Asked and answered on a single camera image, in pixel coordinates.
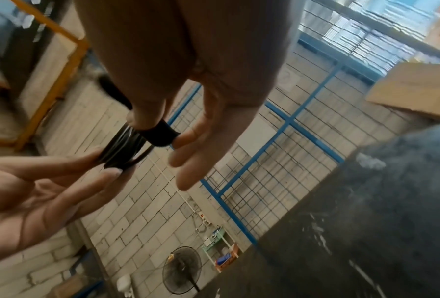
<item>electrical socket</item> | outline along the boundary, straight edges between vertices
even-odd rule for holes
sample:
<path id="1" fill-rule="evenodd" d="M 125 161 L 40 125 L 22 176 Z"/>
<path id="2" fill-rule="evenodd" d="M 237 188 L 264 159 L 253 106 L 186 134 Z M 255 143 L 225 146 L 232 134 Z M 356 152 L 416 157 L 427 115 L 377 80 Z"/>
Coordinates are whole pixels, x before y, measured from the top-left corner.
<path id="1" fill-rule="evenodd" d="M 197 214 L 204 221 L 206 225 L 211 225 L 211 222 L 205 217 L 205 214 L 202 211 L 198 211 Z"/>

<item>brown cardboard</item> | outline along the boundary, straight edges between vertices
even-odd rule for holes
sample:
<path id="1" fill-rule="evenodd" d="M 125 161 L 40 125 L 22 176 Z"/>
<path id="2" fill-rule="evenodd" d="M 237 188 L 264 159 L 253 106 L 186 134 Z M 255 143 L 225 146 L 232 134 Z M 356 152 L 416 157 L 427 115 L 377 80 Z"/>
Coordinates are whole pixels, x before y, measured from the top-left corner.
<path id="1" fill-rule="evenodd" d="M 47 298 L 70 298 L 84 288 L 84 285 L 85 281 L 81 276 L 71 276 L 61 284 L 55 286 L 47 295 Z"/>
<path id="2" fill-rule="evenodd" d="M 366 99 L 440 119 L 440 64 L 400 63 L 373 86 Z"/>

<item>blue fence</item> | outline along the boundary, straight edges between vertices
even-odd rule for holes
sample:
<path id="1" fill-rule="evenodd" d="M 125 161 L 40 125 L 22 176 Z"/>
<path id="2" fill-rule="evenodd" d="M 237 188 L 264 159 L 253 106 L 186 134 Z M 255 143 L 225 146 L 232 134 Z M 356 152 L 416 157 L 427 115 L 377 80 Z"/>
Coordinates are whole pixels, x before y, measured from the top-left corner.
<path id="1" fill-rule="evenodd" d="M 352 27 L 336 27 L 336 14 L 352 19 Z M 330 29 L 340 30 L 340 40 L 349 40 L 352 47 L 337 47 L 326 36 Z M 355 148 L 428 125 L 364 97 L 386 74 L 372 63 L 395 65 L 415 54 L 440 63 L 440 51 L 327 0 L 307 5 L 301 30 L 284 66 L 298 78 L 296 84 L 278 85 L 259 112 L 274 136 L 253 156 L 234 145 L 226 165 L 202 180 L 220 214 L 252 244 Z M 202 95 L 197 86 L 169 124 L 178 131 L 191 126 L 201 115 Z"/>

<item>dark tabletop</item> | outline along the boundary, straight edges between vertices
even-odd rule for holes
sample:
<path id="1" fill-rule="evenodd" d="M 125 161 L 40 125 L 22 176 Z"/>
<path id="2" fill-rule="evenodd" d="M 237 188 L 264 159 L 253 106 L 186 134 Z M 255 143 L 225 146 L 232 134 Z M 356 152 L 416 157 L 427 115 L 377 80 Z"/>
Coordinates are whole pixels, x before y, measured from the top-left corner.
<path id="1" fill-rule="evenodd" d="M 358 149 L 197 298 L 440 297 L 440 126 Z"/>

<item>wire mesh panel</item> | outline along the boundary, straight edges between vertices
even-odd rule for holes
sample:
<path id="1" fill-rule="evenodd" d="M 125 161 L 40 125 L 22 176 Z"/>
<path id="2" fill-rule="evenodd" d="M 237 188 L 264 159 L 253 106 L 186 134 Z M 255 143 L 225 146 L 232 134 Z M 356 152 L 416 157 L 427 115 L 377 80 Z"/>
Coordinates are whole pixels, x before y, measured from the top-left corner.
<path id="1" fill-rule="evenodd" d="M 253 156 L 236 143 L 202 180 L 220 215 L 252 243 L 357 147 L 431 124 L 369 103 L 365 95 L 396 63 L 440 63 L 440 57 L 314 2 L 306 6 L 300 30 L 258 115 L 275 135 Z M 202 95 L 200 89 L 179 111 L 176 130 L 185 131 L 202 115 Z"/>

